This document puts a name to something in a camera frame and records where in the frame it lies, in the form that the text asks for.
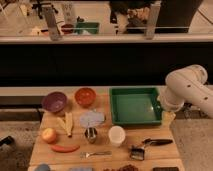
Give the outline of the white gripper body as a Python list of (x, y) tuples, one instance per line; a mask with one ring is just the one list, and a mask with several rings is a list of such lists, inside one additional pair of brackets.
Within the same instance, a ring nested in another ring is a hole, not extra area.
[(161, 107), (168, 112), (177, 112), (183, 107), (183, 99), (171, 93), (161, 93), (159, 102)]

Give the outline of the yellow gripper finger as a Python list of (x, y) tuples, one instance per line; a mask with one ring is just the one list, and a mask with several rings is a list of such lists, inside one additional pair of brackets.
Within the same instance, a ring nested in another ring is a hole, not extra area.
[(172, 121), (175, 119), (176, 117), (176, 114), (174, 112), (166, 112), (164, 111), (163, 112), (163, 115), (162, 115), (162, 123), (164, 126), (169, 126)]

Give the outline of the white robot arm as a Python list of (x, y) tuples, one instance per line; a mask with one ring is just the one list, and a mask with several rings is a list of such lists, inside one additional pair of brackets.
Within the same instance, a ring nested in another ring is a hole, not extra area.
[(178, 112), (188, 102), (213, 119), (213, 90), (205, 86), (207, 79), (206, 69), (197, 64), (170, 72), (158, 96), (163, 110)]

